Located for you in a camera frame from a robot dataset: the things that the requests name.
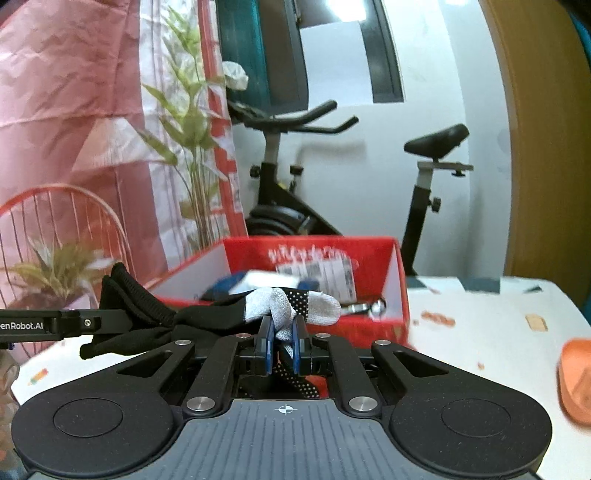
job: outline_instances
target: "circular pad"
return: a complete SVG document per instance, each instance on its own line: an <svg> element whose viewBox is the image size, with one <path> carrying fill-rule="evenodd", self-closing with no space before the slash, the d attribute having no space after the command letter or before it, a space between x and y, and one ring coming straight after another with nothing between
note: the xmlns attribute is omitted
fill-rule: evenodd
<svg viewBox="0 0 591 480"><path fill-rule="evenodd" d="M548 414L535 400L503 392L407 393L390 432L419 465L460 478L505 478L537 465L550 443Z"/></svg>
<svg viewBox="0 0 591 480"><path fill-rule="evenodd" d="M60 408L53 423L73 437L98 437L115 430L123 420L117 403L103 398L74 400Z"/></svg>
<svg viewBox="0 0 591 480"><path fill-rule="evenodd" d="M47 390L12 421L12 439L28 468L59 478L129 472L157 455L174 433L173 414L156 392Z"/></svg>
<svg viewBox="0 0 591 480"><path fill-rule="evenodd" d="M494 402L479 398L456 400L443 408L443 423L456 433L487 438L502 433L511 423L507 411Z"/></svg>

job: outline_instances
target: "bike seat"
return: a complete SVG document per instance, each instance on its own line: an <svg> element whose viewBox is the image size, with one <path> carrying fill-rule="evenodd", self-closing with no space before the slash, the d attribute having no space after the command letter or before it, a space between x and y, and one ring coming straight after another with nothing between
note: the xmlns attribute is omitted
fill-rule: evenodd
<svg viewBox="0 0 591 480"><path fill-rule="evenodd" d="M422 157L441 160L470 135L464 124L457 124L404 144L404 151Z"/></svg>

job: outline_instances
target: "bike handlebar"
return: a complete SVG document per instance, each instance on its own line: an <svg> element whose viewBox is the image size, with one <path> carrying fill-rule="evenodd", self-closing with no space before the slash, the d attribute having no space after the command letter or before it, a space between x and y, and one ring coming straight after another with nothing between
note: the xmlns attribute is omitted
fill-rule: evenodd
<svg viewBox="0 0 591 480"><path fill-rule="evenodd" d="M339 134L341 132L344 132L345 130L348 130L349 128L351 128L353 125L358 124L359 123L359 118L357 118L356 116L352 116L351 118L349 118L346 122L340 124L338 127L295 127L292 128L291 130L293 132L305 132L305 133L309 133L309 134L327 134L327 135L335 135L335 134Z"/></svg>
<svg viewBox="0 0 591 480"><path fill-rule="evenodd" d="M349 118L345 123L338 127L308 127L307 124L318 120L327 113L332 112L337 108L337 103L334 100L327 102L308 110L298 116L289 118L276 118L274 116L267 116L264 112L251 108L247 105L241 105L233 102L228 102L230 113L235 118L240 120L245 127L260 130L262 132L308 132L317 134L339 134L351 128L354 124L359 122L356 116Z"/></svg>

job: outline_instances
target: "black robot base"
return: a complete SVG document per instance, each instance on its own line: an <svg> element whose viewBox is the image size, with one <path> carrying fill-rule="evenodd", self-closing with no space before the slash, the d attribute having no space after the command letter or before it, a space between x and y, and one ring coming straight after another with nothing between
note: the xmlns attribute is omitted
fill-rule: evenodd
<svg viewBox="0 0 591 480"><path fill-rule="evenodd" d="M258 335L207 351L177 340L27 401L12 436L31 480L534 480L550 443L532 398L377 340L354 349ZM327 378L329 398L245 398L277 364Z"/></svg>

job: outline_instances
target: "wooden door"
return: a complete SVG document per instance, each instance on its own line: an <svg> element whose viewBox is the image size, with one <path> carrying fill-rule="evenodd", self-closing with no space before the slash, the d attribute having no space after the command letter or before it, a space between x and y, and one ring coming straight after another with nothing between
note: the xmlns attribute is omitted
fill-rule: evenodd
<svg viewBox="0 0 591 480"><path fill-rule="evenodd" d="M591 284L591 73L556 0L480 0L501 64L512 148L506 275L577 305Z"/></svg>

